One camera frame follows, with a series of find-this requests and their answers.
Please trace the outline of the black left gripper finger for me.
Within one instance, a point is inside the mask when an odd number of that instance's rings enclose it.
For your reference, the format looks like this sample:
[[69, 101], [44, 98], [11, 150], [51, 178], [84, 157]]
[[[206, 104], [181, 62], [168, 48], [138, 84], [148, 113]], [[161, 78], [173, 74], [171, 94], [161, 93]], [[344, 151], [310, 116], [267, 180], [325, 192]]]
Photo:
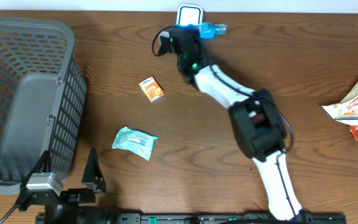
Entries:
[[27, 174], [24, 180], [20, 184], [21, 189], [25, 189], [26, 185], [31, 178], [32, 174], [35, 173], [46, 173], [51, 172], [51, 157], [49, 151], [44, 151], [40, 156], [40, 159], [36, 163], [36, 165], [32, 168], [32, 170]]
[[85, 184], [87, 189], [92, 190], [94, 193], [106, 192], [106, 182], [99, 166], [95, 148], [92, 148], [89, 152], [81, 183]]

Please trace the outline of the blue mouthwash bottle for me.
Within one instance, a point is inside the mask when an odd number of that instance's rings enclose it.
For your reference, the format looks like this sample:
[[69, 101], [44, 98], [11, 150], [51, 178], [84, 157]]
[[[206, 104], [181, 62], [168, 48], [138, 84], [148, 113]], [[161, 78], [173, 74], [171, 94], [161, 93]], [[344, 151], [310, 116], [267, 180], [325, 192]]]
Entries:
[[227, 32], [227, 25], [204, 22], [196, 25], [196, 29], [201, 39], [213, 39], [217, 35], [224, 35]]

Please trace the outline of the light blue tissue pack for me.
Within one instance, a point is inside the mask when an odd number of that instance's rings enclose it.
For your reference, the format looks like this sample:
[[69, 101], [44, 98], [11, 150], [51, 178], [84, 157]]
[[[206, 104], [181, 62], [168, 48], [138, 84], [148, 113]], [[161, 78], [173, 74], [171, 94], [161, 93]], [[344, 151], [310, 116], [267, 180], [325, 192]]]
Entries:
[[157, 139], [157, 136], [125, 126], [116, 134], [111, 148], [133, 152], [148, 161], [152, 155], [154, 142]]

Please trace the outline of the small orange snack pack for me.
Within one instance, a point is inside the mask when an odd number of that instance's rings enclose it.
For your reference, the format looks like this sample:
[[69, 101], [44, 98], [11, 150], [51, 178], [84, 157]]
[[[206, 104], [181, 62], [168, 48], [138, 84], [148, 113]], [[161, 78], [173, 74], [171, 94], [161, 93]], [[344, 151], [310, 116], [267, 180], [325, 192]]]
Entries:
[[150, 102], [157, 100], [164, 94], [163, 89], [153, 76], [148, 77], [144, 81], [140, 82], [139, 86]]

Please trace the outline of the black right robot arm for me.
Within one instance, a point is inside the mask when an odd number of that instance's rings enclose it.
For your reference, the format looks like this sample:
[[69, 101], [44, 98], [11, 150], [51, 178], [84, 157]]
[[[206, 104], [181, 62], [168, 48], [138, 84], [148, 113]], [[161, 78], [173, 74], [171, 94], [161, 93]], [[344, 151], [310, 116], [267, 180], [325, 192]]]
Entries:
[[266, 89], [255, 91], [226, 75], [211, 59], [195, 26], [173, 26], [159, 35], [158, 55], [176, 54], [177, 67], [188, 83], [228, 110], [234, 137], [242, 153], [256, 165], [277, 219], [294, 220], [302, 211], [287, 167], [289, 122]]

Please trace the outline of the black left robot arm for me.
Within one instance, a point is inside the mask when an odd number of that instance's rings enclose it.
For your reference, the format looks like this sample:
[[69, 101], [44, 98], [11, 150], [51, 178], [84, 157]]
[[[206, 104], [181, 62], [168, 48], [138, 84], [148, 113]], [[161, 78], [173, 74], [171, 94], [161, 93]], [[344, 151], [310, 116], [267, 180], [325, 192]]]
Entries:
[[86, 161], [82, 177], [82, 189], [63, 189], [63, 183], [52, 172], [52, 157], [44, 151], [20, 185], [19, 196], [14, 208], [27, 211], [32, 205], [44, 207], [41, 223], [114, 223], [111, 212], [90, 207], [97, 194], [106, 192], [106, 182], [101, 172], [96, 149], [92, 148]]

